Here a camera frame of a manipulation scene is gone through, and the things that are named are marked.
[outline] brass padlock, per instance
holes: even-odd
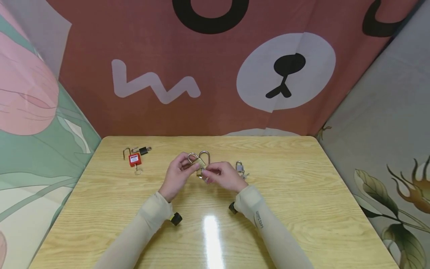
[[[194,152],[188,154],[188,161],[190,162],[191,165],[193,165],[195,163],[200,163],[200,169],[197,170],[197,176],[206,182],[207,179],[203,178],[202,171],[206,169],[207,164],[202,160],[202,154],[208,155],[208,164],[210,164],[211,163],[211,155],[206,150],[201,151],[198,156]],[[190,159],[190,156],[194,156],[196,159],[194,161],[192,161]]]

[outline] arm sleeve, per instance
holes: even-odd
[[[172,215],[172,204],[160,193],[150,196],[131,223],[103,253],[94,268],[133,269],[151,237]]]
[[[254,186],[247,186],[236,196],[234,208],[257,227],[276,268],[313,269],[302,248]]]

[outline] keychain ring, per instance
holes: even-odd
[[[141,169],[141,168],[137,168],[136,167],[136,170],[135,170],[135,175],[140,175],[140,174],[142,174],[142,172],[143,172],[143,170]]]

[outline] red padlock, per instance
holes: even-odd
[[[142,164],[142,160],[140,159],[140,154],[136,153],[136,154],[129,155],[129,163],[131,167]]]

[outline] hand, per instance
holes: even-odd
[[[189,176],[200,168],[200,164],[196,163],[192,166],[187,158],[188,153],[182,152],[174,160],[171,161],[167,168],[166,177],[158,192],[164,197],[167,202],[171,202],[179,193],[182,187],[187,182]]]
[[[208,178],[208,184],[216,182],[224,189],[237,193],[248,186],[248,183],[239,176],[236,169],[226,161],[211,163],[203,170],[203,175]]]

